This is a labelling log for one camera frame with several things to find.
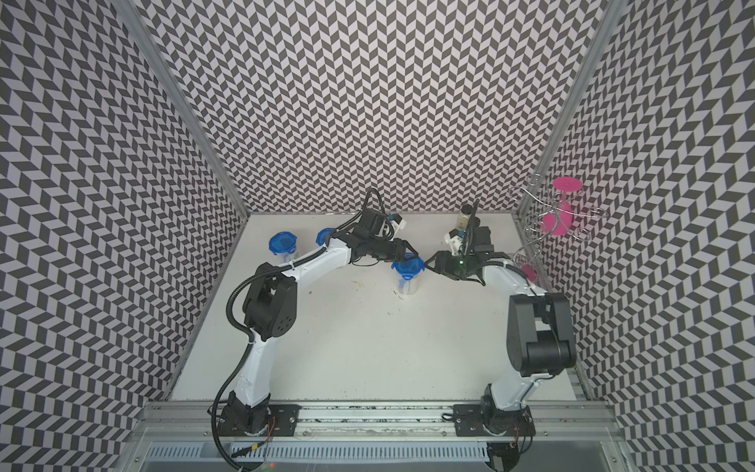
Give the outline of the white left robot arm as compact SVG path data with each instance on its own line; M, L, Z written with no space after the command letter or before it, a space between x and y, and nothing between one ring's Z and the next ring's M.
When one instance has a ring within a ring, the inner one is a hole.
M225 316L246 336L247 346L208 409L214 436L257 436L273 430L269 401L274 341L297 320L300 292L365 257L378 263L418 259L418 251L396 236L401 223L399 214L387 211L379 190L370 188L357 214L334 228L318 249L282 265L262 264L232 291Z

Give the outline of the aluminium front rail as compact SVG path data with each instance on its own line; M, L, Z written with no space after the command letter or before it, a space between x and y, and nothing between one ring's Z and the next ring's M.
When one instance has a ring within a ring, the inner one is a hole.
M632 471L603 402L534 401L491 425L479 403L276 402L273 431L214 438L208 405L148 405L120 471Z

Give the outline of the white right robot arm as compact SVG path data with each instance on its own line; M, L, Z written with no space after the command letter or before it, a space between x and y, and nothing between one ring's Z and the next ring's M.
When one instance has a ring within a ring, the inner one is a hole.
M478 424L483 434L532 437L535 430L527 401L540 385L577 361L570 303L565 295L532 282L513 257L495 251L491 230L477 216L478 206L461 207L454 230L444 237L448 248L425 263L437 275L495 289L507 306L508 367L487 385L478 409L461 420Z

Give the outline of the blue lid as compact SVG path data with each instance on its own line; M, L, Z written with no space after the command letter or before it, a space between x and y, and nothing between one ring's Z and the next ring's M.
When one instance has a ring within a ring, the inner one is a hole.
M269 239L269 251L273 255L295 254L297 251L297 236L289 231L281 231Z
M316 238L316 243L320 247L328 247L328 244L330 243L330 240L332 238L332 234L334 234L335 229L332 227L324 228L322 229Z
M393 262L391 267L403 280L412 280L424 271L425 263L421 258L409 255L404 261Z

